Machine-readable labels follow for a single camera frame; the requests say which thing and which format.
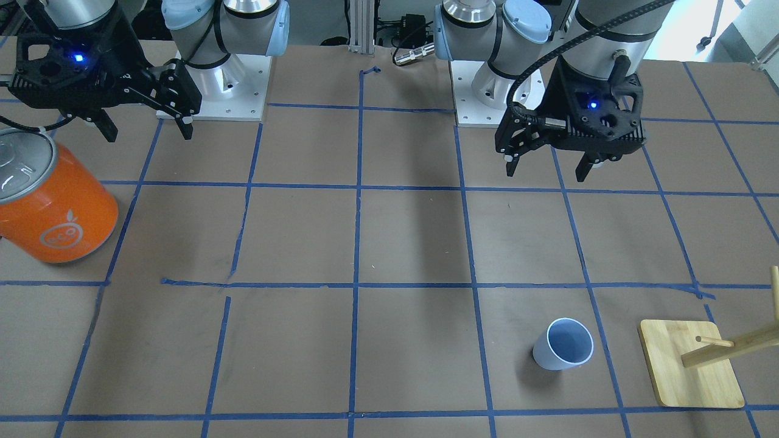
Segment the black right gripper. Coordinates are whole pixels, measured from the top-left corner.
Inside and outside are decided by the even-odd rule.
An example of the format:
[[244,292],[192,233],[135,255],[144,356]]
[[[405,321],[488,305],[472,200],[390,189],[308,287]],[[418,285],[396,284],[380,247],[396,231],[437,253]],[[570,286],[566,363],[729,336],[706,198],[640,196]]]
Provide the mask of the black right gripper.
[[124,16],[104,16],[86,27],[62,30],[37,16],[16,43],[9,92],[32,108],[91,116],[108,142],[119,128],[104,108],[142,103],[178,118],[183,139],[192,139],[192,118],[202,94],[183,61],[153,66]]

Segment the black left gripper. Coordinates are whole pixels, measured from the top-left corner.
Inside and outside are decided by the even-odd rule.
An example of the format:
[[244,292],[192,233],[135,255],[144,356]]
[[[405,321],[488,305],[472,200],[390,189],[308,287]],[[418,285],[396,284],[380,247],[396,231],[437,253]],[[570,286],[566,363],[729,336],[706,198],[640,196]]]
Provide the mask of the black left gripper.
[[642,147],[643,87],[637,73],[628,73],[631,66],[629,58],[612,58],[606,78],[596,78],[558,58],[540,105],[514,102],[498,125],[495,150],[504,153],[506,175],[514,177],[521,155],[550,145],[584,152],[575,168],[577,183],[584,183],[603,156]]

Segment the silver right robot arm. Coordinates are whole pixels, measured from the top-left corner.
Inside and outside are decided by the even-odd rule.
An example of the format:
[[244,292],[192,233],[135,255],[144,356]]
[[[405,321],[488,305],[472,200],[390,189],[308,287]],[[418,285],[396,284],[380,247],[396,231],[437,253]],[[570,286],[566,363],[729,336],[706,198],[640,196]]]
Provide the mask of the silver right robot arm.
[[[17,39],[16,69],[2,87],[25,105],[57,110],[61,124],[83,119],[108,142],[117,127],[107,108],[139,103],[167,114],[185,139],[203,102],[215,99],[200,80],[242,72],[239,57],[279,57],[287,47],[287,1],[164,1],[164,24],[178,57],[154,66],[116,1],[20,1],[33,32]],[[557,29],[548,8],[534,1],[444,1],[430,23],[434,41],[394,56],[406,66],[435,53],[448,61],[483,63],[494,78],[520,86],[529,75],[577,44],[604,33],[588,30],[540,56]]]

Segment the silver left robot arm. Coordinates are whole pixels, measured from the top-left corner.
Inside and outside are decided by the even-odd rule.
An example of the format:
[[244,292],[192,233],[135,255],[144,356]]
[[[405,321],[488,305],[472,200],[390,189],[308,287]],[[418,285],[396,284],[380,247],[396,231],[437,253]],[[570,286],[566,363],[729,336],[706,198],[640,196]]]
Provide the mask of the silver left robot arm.
[[640,62],[670,1],[579,1],[567,40],[545,50],[557,25],[537,1],[443,1],[433,20],[436,56],[482,61],[508,83],[495,151],[513,176],[520,158],[549,146],[579,151],[576,179],[646,144]]

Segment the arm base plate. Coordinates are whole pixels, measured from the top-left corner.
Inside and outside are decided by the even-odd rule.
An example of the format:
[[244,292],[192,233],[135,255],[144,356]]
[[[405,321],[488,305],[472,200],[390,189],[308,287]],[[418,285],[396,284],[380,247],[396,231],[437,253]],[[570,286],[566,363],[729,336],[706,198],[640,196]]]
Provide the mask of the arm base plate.
[[192,118],[261,122],[273,60],[261,55],[233,54],[216,68],[188,66],[187,71],[202,94],[200,112]]
[[496,75],[485,61],[451,61],[450,73],[457,125],[497,128],[514,81]]

